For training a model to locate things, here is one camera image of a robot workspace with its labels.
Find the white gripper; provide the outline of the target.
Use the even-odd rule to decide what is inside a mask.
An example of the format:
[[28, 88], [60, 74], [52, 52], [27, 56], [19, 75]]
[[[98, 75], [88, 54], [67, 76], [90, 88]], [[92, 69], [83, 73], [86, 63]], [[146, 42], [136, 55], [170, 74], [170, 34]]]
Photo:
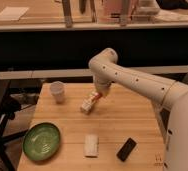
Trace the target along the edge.
[[109, 80], [104, 80], [104, 79], [95, 79], [94, 85], [95, 85], [96, 91], [99, 94], [101, 94], [103, 97], [106, 97], [109, 94], [112, 82]]

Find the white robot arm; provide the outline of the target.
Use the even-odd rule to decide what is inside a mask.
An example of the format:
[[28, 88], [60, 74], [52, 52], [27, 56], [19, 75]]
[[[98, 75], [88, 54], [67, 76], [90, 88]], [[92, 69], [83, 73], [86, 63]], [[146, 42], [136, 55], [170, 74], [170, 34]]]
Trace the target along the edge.
[[116, 82], [168, 110], [163, 171], [188, 171], [188, 85], [119, 66], [117, 61], [118, 54], [112, 48], [90, 59], [96, 91], [107, 95], [111, 83]]

